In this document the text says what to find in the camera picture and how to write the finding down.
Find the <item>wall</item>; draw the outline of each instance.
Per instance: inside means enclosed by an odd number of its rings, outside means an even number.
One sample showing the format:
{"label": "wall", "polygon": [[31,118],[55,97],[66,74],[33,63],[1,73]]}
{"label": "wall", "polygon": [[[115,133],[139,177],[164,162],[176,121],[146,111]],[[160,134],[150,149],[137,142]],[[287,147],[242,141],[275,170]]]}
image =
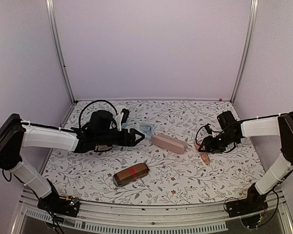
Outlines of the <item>wall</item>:
{"label": "wall", "polygon": [[[0,126],[11,113],[58,125],[69,109],[44,0],[0,0]],[[46,151],[22,153],[40,168]],[[0,234],[11,232],[22,185],[0,170]]]}
{"label": "wall", "polygon": [[251,1],[57,0],[76,99],[229,99]]}
{"label": "wall", "polygon": [[[235,107],[241,118],[293,110],[293,0],[259,1],[255,31]],[[254,139],[267,170],[281,148],[277,137]],[[293,173],[282,184],[293,218]]]}

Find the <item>floral tablecloth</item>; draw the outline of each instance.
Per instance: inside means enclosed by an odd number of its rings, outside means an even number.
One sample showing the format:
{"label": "floral tablecloth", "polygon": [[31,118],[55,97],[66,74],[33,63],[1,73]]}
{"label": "floral tablecloth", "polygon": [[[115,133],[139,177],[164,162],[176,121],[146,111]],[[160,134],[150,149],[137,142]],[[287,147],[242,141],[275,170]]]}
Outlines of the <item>floral tablecloth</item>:
{"label": "floral tablecloth", "polygon": [[[65,127],[77,127],[78,116],[89,102],[79,102]],[[179,205],[223,201],[227,197],[245,197],[247,188],[264,170],[248,138],[228,154],[210,155],[207,166],[194,148],[197,130],[210,123],[220,130],[217,115],[231,110],[229,102],[211,101],[112,101],[130,110],[127,128],[140,131],[141,123],[155,125],[156,134],[164,133],[188,142],[183,155],[152,145],[146,137],[135,147],[114,146],[107,153],[75,154],[53,150],[43,175],[50,179],[60,195],[79,196],[95,202],[141,205]],[[82,121],[93,111],[112,109],[105,103],[90,106]],[[202,140],[205,130],[199,134]],[[149,174],[123,188],[117,188],[112,176],[137,163],[148,165]]]}

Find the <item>white vent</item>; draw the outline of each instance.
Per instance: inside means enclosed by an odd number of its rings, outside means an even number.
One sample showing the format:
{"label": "white vent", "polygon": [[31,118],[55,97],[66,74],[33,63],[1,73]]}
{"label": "white vent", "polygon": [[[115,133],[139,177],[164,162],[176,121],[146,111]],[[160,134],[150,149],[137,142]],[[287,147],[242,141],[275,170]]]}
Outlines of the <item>white vent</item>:
{"label": "white vent", "polygon": [[[45,214],[44,212],[27,209],[26,215],[44,222],[52,223],[51,216]],[[208,234],[228,230],[225,222],[175,228],[127,228],[101,225],[88,221],[78,221],[73,219],[71,219],[70,222],[75,222],[75,226],[66,226],[65,224],[62,226],[96,234]]]}

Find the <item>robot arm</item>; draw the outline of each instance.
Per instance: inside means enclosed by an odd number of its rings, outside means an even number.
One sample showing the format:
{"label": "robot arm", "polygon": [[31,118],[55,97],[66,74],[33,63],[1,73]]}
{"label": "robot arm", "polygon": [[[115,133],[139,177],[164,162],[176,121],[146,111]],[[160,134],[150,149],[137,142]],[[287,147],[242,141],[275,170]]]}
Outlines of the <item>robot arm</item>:
{"label": "robot arm", "polygon": [[21,147],[56,148],[75,153],[96,151],[98,146],[135,146],[145,136],[135,129],[122,129],[124,112],[115,118],[99,110],[81,129],[72,130],[30,123],[12,114],[0,128],[0,168],[15,175],[39,197],[38,208],[68,216],[77,216],[79,199],[61,198],[52,183],[20,156]]}
{"label": "robot arm", "polygon": [[222,132],[203,139],[200,152],[222,153],[229,144],[241,143],[241,138],[280,136],[281,152],[263,177],[248,189],[244,200],[227,203],[230,216],[243,215],[267,208],[266,195],[282,183],[293,171],[293,112],[269,117],[237,121],[230,111],[217,117]]}

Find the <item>red stripe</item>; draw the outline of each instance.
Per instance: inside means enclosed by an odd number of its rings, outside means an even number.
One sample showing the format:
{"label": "red stripe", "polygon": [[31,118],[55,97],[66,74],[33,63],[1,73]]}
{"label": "red stripe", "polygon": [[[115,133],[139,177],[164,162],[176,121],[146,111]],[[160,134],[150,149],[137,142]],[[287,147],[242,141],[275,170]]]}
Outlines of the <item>red stripe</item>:
{"label": "red stripe", "polygon": [[135,171],[132,169],[132,167],[129,167],[129,170],[131,171],[131,173],[133,174],[133,176],[135,177],[135,179],[137,179],[136,173],[135,173]]}

